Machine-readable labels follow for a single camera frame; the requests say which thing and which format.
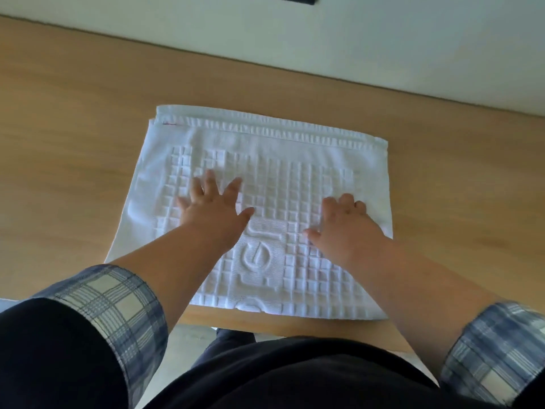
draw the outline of black pants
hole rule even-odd
[[[236,349],[240,346],[248,345],[250,343],[255,343],[255,336],[253,333],[248,333],[247,331],[218,329],[216,330],[215,340],[208,345],[206,350],[199,356],[191,368],[193,369],[195,366],[216,357],[218,354]]]

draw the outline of forearm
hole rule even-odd
[[[179,226],[112,264],[138,275],[153,290],[170,332],[222,253],[191,226]]]
[[[501,298],[420,254],[388,240],[373,271],[358,261],[353,277],[392,319],[426,366],[437,375],[462,329]]]

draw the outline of wooden surface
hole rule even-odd
[[[24,298],[105,258],[148,119],[165,103],[387,139],[396,238],[545,311],[545,119],[7,18],[0,297]],[[200,307],[181,321],[407,349],[387,321]]]

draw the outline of white towel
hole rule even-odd
[[[244,182],[237,211],[255,214],[192,304],[269,314],[375,320],[372,298],[301,234],[327,196],[351,192],[392,237],[387,142],[363,133],[250,113],[160,106],[149,123],[106,261],[178,226],[176,195],[213,168],[220,191]]]

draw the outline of plaid shirt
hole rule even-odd
[[[134,407],[165,355],[168,330],[148,285],[113,265],[85,269],[33,297],[84,316],[112,348]],[[448,354],[439,384],[474,399],[511,405],[545,367],[545,317],[516,302],[493,304],[469,323]]]

